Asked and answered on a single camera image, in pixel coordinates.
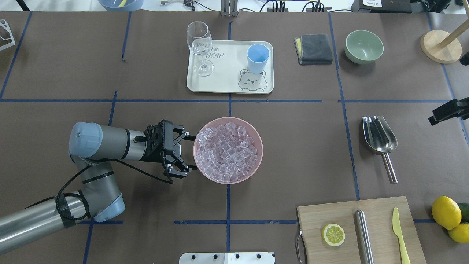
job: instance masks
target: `yellow knife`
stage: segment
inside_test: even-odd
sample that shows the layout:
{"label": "yellow knife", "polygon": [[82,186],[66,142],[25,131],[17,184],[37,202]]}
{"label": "yellow knife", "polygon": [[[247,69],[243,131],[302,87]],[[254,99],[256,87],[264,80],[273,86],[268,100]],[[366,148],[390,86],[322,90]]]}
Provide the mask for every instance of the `yellow knife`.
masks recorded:
{"label": "yellow knife", "polygon": [[407,254],[406,244],[404,244],[404,237],[402,236],[401,222],[399,220],[399,209],[394,207],[393,211],[393,231],[399,238],[399,248],[401,250],[402,264],[410,264],[409,255]]}
{"label": "yellow knife", "polygon": [[127,3],[127,0],[123,0],[121,2],[121,4],[118,6],[118,8],[121,8],[121,7],[125,6],[126,3]]}

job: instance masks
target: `gray cloth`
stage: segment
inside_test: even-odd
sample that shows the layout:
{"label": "gray cloth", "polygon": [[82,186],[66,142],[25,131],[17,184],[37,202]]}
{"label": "gray cloth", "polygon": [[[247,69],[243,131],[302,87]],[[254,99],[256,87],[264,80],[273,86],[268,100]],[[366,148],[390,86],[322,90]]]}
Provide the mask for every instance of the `gray cloth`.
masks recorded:
{"label": "gray cloth", "polygon": [[[301,47],[297,45],[297,39],[301,40]],[[332,64],[331,44],[326,34],[302,35],[295,38],[295,47],[301,65]]]}

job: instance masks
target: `glass stem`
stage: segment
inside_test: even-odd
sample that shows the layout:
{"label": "glass stem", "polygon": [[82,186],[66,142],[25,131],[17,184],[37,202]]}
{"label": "glass stem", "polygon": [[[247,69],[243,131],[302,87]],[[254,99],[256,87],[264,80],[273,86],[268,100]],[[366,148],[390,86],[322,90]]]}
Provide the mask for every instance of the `glass stem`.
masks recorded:
{"label": "glass stem", "polygon": [[205,55],[201,55],[201,56],[202,56],[202,65],[200,65],[200,68],[202,70],[206,70],[208,65],[205,63],[205,59],[204,59]]}

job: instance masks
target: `bowl of ice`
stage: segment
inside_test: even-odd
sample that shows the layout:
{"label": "bowl of ice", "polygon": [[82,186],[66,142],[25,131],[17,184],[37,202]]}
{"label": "bowl of ice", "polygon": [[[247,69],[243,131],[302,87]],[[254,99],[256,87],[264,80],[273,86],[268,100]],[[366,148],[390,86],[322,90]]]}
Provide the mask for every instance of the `bowl of ice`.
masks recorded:
{"label": "bowl of ice", "polygon": [[251,177],[262,161],[262,140],[256,129],[236,117],[206,124],[194,143],[194,160],[208,179],[233,184]]}

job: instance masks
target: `green bowl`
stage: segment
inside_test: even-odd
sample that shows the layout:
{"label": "green bowl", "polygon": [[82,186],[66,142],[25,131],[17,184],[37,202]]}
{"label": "green bowl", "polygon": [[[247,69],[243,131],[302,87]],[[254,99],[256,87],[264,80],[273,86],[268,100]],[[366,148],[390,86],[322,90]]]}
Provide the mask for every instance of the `green bowl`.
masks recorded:
{"label": "green bowl", "polygon": [[378,36],[366,30],[356,30],[345,40],[345,55],[357,64],[368,64],[383,54],[383,42]]}

